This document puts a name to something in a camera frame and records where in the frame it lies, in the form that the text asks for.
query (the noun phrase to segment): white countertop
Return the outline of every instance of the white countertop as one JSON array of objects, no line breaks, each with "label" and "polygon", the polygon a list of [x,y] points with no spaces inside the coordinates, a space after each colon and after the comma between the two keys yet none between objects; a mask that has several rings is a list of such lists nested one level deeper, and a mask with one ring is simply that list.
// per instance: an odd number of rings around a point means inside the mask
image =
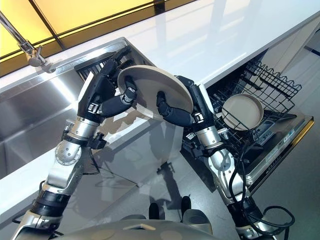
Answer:
[{"label": "white countertop", "polygon": [[[319,0],[198,0],[48,59],[57,62],[125,37],[157,67],[208,87],[319,14]],[[34,72],[27,66],[1,77],[0,88]],[[149,125],[137,118],[113,141]],[[0,196],[9,196],[0,198],[0,214],[37,191],[52,165],[51,155],[52,150],[0,180]],[[23,189],[21,182],[27,185]]]}]

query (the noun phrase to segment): plate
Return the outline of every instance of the plate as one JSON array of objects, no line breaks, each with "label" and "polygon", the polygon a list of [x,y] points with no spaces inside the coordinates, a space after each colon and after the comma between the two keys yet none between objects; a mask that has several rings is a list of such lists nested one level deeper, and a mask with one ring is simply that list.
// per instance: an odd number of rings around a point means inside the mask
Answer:
[{"label": "plate", "polygon": [[158,113],[157,93],[165,93],[167,103],[174,108],[192,113],[191,95],[182,82],[172,74],[149,65],[135,65],[122,70],[118,76],[121,93],[126,89],[125,77],[131,76],[137,87],[136,110],[152,119],[162,120]]},{"label": "plate", "polygon": [[239,131],[254,129],[264,116],[264,107],[250,94],[236,94],[228,98],[222,107],[222,119],[230,128]]}]

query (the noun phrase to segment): faucet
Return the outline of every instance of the faucet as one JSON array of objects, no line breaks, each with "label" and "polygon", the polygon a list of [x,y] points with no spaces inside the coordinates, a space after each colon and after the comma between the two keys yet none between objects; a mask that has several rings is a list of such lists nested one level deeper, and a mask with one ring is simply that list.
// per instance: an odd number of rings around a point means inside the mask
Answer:
[{"label": "faucet", "polygon": [[28,64],[33,67],[41,67],[47,73],[53,73],[56,69],[51,68],[51,63],[41,56],[42,46],[34,48],[32,44],[24,39],[24,37],[17,31],[17,29],[9,22],[6,16],[0,11],[0,22],[4,28],[14,37],[18,42],[18,46],[24,51]]}]

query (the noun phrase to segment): wire rack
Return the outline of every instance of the wire rack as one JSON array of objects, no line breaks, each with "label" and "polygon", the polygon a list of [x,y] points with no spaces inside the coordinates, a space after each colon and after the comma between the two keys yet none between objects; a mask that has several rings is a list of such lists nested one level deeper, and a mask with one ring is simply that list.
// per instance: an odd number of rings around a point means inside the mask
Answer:
[{"label": "wire rack", "polygon": [[[214,108],[216,127],[228,129],[228,142],[240,150],[244,144],[253,144],[264,132],[258,126],[249,129],[239,119],[223,108],[225,101],[236,94],[250,94],[260,100],[264,113],[262,123],[267,121],[276,122],[283,118],[294,106],[294,97],[302,86],[295,85],[294,81],[288,80],[286,76],[274,72],[272,68],[262,64],[260,61],[249,61],[240,77],[226,81],[226,84],[218,87],[210,94],[210,100]],[[225,123],[225,119],[233,119],[236,124],[233,128]]]}]

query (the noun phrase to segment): stainless steel sink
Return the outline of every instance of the stainless steel sink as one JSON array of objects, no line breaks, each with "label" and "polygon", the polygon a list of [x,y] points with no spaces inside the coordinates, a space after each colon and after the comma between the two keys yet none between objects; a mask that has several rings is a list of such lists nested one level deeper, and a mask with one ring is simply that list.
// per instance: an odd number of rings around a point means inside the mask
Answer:
[{"label": "stainless steel sink", "polygon": [[0,179],[59,143],[65,120],[77,114],[75,101],[84,83],[79,66],[99,63],[125,46],[132,51],[123,61],[153,65],[119,38],[56,63],[54,73],[35,73],[0,90]]}]

